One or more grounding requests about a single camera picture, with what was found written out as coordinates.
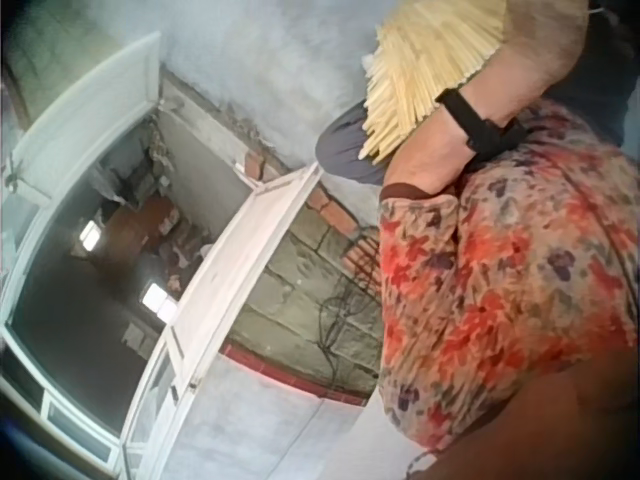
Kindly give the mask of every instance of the floral print fabric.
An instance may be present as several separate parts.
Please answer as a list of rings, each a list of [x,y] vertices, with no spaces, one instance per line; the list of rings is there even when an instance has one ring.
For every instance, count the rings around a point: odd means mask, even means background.
[[[528,378],[637,342],[637,166],[567,110],[456,195],[381,204],[380,393],[441,451]]]

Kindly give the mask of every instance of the straw broom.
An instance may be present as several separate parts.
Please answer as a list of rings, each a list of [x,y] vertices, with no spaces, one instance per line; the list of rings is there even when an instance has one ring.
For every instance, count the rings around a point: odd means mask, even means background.
[[[502,41],[507,0],[403,0],[378,28],[367,72],[368,139],[359,157],[378,163],[465,83]]]

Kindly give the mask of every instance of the gray pants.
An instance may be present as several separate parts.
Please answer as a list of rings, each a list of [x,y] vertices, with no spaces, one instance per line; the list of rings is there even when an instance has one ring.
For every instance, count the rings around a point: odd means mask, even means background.
[[[621,145],[627,102],[638,77],[638,65],[618,41],[604,15],[592,15],[585,49],[573,71],[545,93],[583,118],[603,140]],[[347,110],[320,135],[316,157],[332,175],[382,185],[388,162],[358,160],[366,133],[364,100]]]

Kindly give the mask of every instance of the red painted edge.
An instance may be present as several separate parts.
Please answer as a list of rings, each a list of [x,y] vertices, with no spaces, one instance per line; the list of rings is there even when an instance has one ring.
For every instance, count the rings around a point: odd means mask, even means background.
[[[268,377],[276,382],[288,385],[306,393],[315,395],[318,398],[328,398],[340,403],[363,407],[366,405],[368,398],[359,397],[350,393],[338,392],[330,390],[327,387],[313,383],[307,379],[297,377],[295,374],[287,372],[281,368],[265,363],[257,355],[237,345],[225,342],[220,349],[220,353],[230,360],[233,360],[254,372]]]

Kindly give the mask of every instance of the broom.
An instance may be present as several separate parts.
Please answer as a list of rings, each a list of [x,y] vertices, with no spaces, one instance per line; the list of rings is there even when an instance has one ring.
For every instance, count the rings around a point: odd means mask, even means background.
[[[507,0],[404,0],[378,28],[367,72],[368,139],[359,158],[378,163],[465,83],[502,42]]]

